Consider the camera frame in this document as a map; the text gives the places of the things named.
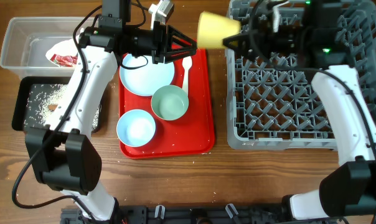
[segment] wooden surface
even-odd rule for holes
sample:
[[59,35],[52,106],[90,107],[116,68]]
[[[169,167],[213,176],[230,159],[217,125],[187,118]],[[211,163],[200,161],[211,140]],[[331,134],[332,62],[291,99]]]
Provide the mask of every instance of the wooden surface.
[[[225,15],[229,0],[175,0],[169,21],[195,38],[202,11]],[[149,7],[152,1],[143,1]],[[17,16],[85,16],[99,5],[97,0],[0,0],[0,51],[11,18]],[[133,22],[141,21],[134,7]],[[318,188],[320,181],[337,168],[337,153],[321,149],[290,149],[282,152],[244,152],[227,144],[226,62],[221,50],[209,50],[209,76],[217,140],[211,154],[134,161],[119,151],[116,137],[118,87],[111,89],[107,121],[93,135],[101,155],[101,181],[121,205],[225,205],[233,202],[279,202],[288,194]],[[11,189],[28,160],[24,134],[11,128],[19,78],[0,67],[0,223],[58,223],[60,209],[73,207],[63,201],[36,210],[23,210],[11,202]],[[18,199],[37,204],[59,196],[36,182],[31,169],[19,187]],[[368,223],[370,217],[354,217],[352,223]]]

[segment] gray plastic basket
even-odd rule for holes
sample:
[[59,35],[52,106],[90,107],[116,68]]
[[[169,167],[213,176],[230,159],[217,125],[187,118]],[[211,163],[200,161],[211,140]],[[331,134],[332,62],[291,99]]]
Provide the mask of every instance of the gray plastic basket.
[[[231,0],[227,17],[249,16],[249,0]],[[362,94],[376,123],[376,7],[370,0],[343,1],[337,40],[350,47],[359,71]],[[298,24],[305,0],[280,8],[283,24]],[[278,72],[261,61],[251,62],[225,51],[228,68],[228,144],[234,149],[337,149],[323,105],[303,72]],[[295,66],[296,57],[273,58]]]

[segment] bowl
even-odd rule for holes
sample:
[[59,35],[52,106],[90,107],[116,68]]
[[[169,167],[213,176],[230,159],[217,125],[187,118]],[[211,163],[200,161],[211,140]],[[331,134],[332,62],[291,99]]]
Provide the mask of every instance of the bowl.
[[151,106],[157,117],[166,121],[174,121],[187,112],[188,95],[178,86],[167,85],[153,94]]
[[126,112],[116,126],[119,140],[130,147],[140,147],[147,144],[155,135],[155,130],[155,120],[148,112],[143,110]]

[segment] clear plastic container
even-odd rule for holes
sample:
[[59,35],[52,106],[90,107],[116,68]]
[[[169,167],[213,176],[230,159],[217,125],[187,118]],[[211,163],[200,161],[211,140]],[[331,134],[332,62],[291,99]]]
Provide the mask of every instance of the clear plastic container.
[[[74,68],[51,63],[45,53],[55,44],[72,38],[82,17],[15,17],[9,21],[2,43],[0,66],[19,76],[67,77]],[[93,22],[89,18],[82,27]]]

